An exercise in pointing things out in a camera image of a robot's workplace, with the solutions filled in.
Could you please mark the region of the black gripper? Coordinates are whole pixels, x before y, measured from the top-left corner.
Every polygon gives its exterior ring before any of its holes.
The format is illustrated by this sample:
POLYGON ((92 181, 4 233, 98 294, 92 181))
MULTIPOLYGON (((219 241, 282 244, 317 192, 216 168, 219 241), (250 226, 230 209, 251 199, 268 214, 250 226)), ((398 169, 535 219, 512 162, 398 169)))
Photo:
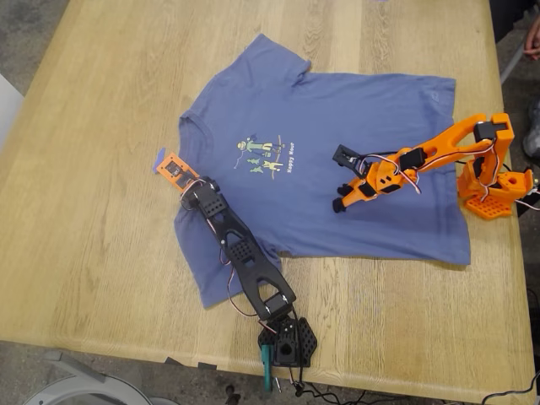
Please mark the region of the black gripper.
POLYGON ((181 206, 184 209, 194 209, 217 199, 220 187, 218 183, 204 176, 193 181, 181 195, 181 206))

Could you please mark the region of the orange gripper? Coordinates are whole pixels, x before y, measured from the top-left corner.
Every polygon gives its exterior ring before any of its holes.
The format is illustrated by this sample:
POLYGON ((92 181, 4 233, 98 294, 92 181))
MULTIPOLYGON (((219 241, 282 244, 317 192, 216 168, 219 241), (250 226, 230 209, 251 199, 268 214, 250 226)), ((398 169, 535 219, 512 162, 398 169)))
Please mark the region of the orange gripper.
POLYGON ((391 159, 366 161, 358 164, 360 179, 355 177, 348 183, 337 188, 339 197, 332 201, 335 213, 344 212, 347 207, 367 202, 379 195, 390 194, 405 185, 416 189, 416 171, 413 169, 401 170, 398 163, 391 159))

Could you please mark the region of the person's hand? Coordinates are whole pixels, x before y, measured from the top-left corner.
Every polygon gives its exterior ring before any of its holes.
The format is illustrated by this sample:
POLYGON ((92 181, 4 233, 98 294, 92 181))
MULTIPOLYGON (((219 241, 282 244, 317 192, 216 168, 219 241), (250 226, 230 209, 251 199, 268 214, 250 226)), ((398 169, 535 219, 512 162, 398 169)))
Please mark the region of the person's hand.
POLYGON ((539 60, 539 24, 533 24, 528 30, 523 47, 523 54, 533 61, 539 60))

